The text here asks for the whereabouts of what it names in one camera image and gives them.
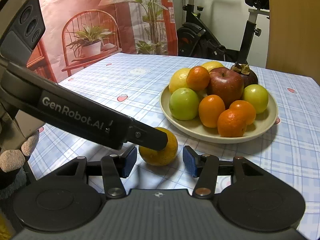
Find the table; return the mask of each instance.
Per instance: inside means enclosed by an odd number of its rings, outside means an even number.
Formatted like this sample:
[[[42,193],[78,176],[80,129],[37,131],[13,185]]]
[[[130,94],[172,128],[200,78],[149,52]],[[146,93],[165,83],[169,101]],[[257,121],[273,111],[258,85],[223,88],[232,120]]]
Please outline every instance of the table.
[[[320,236],[320,87],[308,77],[252,67],[260,84],[276,99],[280,122],[249,142],[207,143],[177,130],[164,117],[159,105],[160,93],[175,71],[206,61],[117,53],[75,73],[60,85],[150,126],[168,128],[176,135],[179,143],[176,160],[168,166],[153,167],[138,155],[129,178],[122,179],[127,191],[187,188],[191,193],[196,179],[185,171],[181,152],[184,145],[221,160],[242,155],[302,193],[306,211],[298,230],[311,240],[317,239]],[[222,63],[229,68],[232,65]],[[39,179],[77,156],[98,161],[114,152],[121,154],[130,145],[126,143],[122,150],[114,151],[46,124],[29,165]],[[98,192],[103,191],[101,177],[90,177],[89,184]],[[229,177],[219,177],[216,193],[228,185]]]

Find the exercise bike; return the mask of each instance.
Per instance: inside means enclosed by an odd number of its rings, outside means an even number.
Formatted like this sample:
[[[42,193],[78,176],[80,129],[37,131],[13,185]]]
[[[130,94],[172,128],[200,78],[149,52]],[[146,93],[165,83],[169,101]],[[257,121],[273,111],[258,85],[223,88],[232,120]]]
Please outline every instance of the exercise bike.
[[[250,7],[249,19],[247,20],[240,50],[227,49],[223,46],[209,28],[200,19],[202,6],[197,6],[198,13],[194,12],[194,0],[188,0],[188,4],[183,6],[186,11],[186,21],[177,30],[178,56],[197,57],[212,60],[247,63],[247,57],[252,44],[253,36],[260,36],[261,29],[256,28],[258,14],[267,16],[270,10],[269,0],[244,0]]]

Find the orange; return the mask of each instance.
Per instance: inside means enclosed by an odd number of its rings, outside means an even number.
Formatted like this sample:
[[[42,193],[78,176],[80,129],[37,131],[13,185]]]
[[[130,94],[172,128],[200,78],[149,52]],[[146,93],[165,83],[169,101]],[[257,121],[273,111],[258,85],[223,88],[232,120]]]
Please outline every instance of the orange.
[[[210,81],[209,72],[202,66],[195,66],[190,69],[187,76],[187,85],[194,91],[205,89]]]
[[[241,137],[247,129],[247,118],[243,111],[228,109],[218,118],[218,133],[221,137]]]
[[[236,100],[229,106],[229,109],[239,109],[243,111],[247,116],[247,125],[252,124],[256,119],[256,109],[247,101]]]
[[[151,150],[143,146],[139,146],[141,158],[148,164],[153,166],[164,166],[171,163],[177,156],[178,141],[175,135],[166,128],[156,127],[156,129],[165,132],[168,137],[167,145],[160,151]]]
[[[217,95],[202,99],[199,104],[199,117],[204,126],[216,128],[219,115],[225,110],[224,102]]]

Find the adjustment knob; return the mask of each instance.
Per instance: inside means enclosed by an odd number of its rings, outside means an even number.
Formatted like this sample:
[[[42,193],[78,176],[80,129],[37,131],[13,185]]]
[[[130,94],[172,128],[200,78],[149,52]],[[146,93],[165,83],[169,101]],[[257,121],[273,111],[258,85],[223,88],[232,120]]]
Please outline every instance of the adjustment knob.
[[[256,36],[260,37],[260,35],[261,35],[261,29],[259,29],[259,28],[255,29],[255,30],[254,30],[254,34],[255,34]]]

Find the lemon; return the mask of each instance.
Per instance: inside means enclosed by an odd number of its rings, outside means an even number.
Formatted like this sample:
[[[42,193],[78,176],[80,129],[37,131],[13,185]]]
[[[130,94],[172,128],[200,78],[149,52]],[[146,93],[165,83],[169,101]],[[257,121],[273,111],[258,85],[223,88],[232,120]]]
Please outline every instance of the lemon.
[[[206,63],[203,63],[201,65],[202,67],[206,68],[207,71],[210,72],[210,70],[214,69],[214,68],[217,68],[217,67],[224,67],[224,65],[222,65],[220,62],[218,61],[209,61],[209,62],[206,62]]]
[[[190,68],[182,68],[172,75],[169,83],[169,91],[171,94],[179,88],[188,88],[187,76],[189,71]]]
[[[146,163],[153,166],[165,166],[176,158],[178,150],[178,141],[175,135],[169,130],[162,127],[156,127],[156,129],[167,134],[168,143],[166,147],[161,151],[155,151],[139,146],[139,153],[141,158]]]

